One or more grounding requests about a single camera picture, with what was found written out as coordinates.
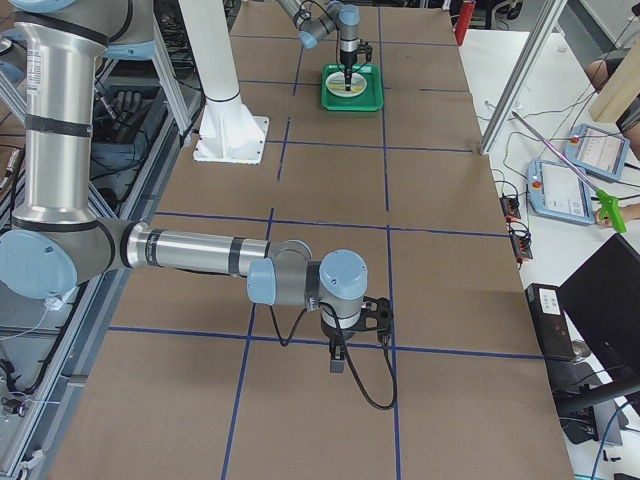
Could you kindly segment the person's hand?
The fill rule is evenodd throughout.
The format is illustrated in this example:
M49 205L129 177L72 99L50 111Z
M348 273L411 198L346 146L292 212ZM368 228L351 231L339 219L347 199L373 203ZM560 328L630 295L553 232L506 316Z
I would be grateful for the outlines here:
M595 213L595 220L599 226L607 227L607 228L614 227L611 219L602 210L598 210Z

